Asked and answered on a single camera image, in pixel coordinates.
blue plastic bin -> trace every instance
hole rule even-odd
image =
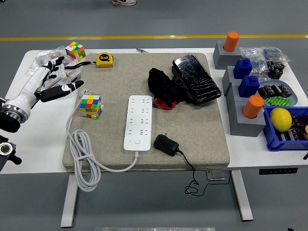
[[[308,150],[308,141],[279,141],[270,119],[270,112],[277,107],[265,107],[264,118],[266,126],[263,128],[264,135],[267,141],[267,148],[271,152],[282,150]],[[291,116],[308,115],[308,107],[283,107],[288,110]]]

gray block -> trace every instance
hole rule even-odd
[[[235,102],[235,106],[229,112],[231,135],[257,137],[265,127],[263,110],[260,110],[256,118],[248,119],[242,113],[245,105],[245,102]]]
[[[227,95],[231,83],[234,83],[235,85],[240,85],[242,82],[241,79],[234,78],[233,69],[234,66],[227,66],[227,70],[225,71],[225,74],[222,78],[222,87],[224,96]]]
[[[236,64],[236,61],[242,58],[242,54],[239,48],[235,48],[235,51],[228,52],[223,49],[225,42],[217,42],[214,53],[214,65],[215,69],[226,70],[227,66]]]
[[[239,85],[230,83],[230,88],[229,88],[229,91],[226,95],[228,113],[235,106],[235,102],[247,103],[248,100],[249,100],[249,98],[240,97],[240,95],[239,95]]]

plug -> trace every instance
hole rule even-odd
[[[167,134],[159,134],[154,141],[154,148],[170,155],[174,156],[179,151],[179,144],[169,139]]]
[[[82,98],[83,95],[91,95],[91,91],[89,89],[82,89],[80,92],[79,92],[79,96]]]

gray plate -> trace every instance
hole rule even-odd
[[[288,84],[286,84],[285,82],[283,81],[280,81],[280,80],[276,80],[276,79],[272,79],[272,80],[267,80],[267,81],[262,81],[260,82],[260,87],[264,87],[265,85],[281,85],[281,84],[284,84],[286,88],[288,88],[288,90],[292,93],[292,95],[290,97],[288,97],[288,99],[292,100],[292,103],[289,105],[289,106],[295,106],[297,104],[297,96],[295,95],[294,91],[290,88],[290,86]]]

yellow tape measure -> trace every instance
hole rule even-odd
[[[109,53],[100,53],[96,57],[96,66],[97,67],[113,67],[114,58]]]

